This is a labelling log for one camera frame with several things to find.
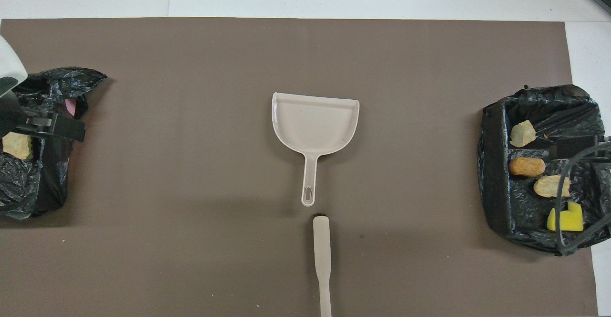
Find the dustpan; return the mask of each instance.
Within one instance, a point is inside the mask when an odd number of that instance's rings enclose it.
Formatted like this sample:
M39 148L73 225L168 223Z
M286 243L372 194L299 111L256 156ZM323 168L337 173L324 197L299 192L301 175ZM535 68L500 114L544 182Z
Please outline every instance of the dustpan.
M305 158L301 203L312 206L318 158L350 142L358 121L358 100L274 93L271 117L278 139Z

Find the black trash bag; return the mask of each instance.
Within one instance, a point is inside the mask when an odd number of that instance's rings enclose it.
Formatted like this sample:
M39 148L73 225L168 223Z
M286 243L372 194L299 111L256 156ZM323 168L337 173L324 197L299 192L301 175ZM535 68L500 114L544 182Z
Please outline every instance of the black trash bag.
M537 138L523 148L510 145L511 128L529 120ZM542 158L543 175L560 174L566 159L554 159L550 148L555 141L581 136L603 136L604 126L598 104L583 89L574 85L521 89L483 108L482 134L477 149L478 178L487 223L500 236L512 241L561 255L556 233L547 229L548 215L554 198L535 193L537 178L509 174L509 162L518 157ZM611 160L608 152L578 161L571 169L570 198L581 204L584 229L611 212ZM580 232L563 232L573 241ZM611 237L608 226L597 230L579 245L589 247Z
M107 76L93 69L61 67L31 74L13 88L22 107L73 117L66 107L74 99L74 119L87 109L85 93ZM21 160L0 152L0 215L25 219L62 207L66 201L68 158L72 141L32 137L33 158Z

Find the cable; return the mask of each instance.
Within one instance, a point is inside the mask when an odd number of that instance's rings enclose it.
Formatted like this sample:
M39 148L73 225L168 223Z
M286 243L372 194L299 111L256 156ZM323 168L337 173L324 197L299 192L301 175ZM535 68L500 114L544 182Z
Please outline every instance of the cable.
M565 240L562 237L562 230L560 229L560 209L562 208L562 186L564 186L565 178L568 176L571 168L584 157L604 149L611 149L611 143L602 143L598 145L594 145L593 147L587 148L578 154L576 154L573 158L567 161L565 167L563 167L562 172L560 174L560 182L558 184L558 189L556 191L556 213L554 215L555 223L556 223L556 243L558 251L563 255L573 254L578 248L579 244L587 241L595 232L600 230L602 227L611 223L611 213L608 213L604 217L598 219L596 223L592 226L584 230L574 241L565 244Z

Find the brown mat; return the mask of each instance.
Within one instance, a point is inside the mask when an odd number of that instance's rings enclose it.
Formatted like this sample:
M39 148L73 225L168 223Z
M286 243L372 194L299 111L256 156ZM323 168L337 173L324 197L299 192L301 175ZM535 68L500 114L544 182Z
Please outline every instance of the brown mat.
M482 107L571 83L562 23L6 20L2 34L29 72L112 78L90 95L66 206L0 221L3 315L316 316L316 212L335 316L596 314L590 251L495 235L475 172ZM273 132L275 91L360 100L312 208L303 158Z

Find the sponge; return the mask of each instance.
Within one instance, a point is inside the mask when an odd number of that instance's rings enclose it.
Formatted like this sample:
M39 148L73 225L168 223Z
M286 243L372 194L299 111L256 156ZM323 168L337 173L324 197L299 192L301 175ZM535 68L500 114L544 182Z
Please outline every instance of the sponge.
M32 139L25 134L9 132L2 137L2 151L22 160L31 159Z
M556 208L552 208L548 217L548 229L556 231ZM583 212L581 205L569 201L568 210L560 211L560 229L563 231L583 231Z

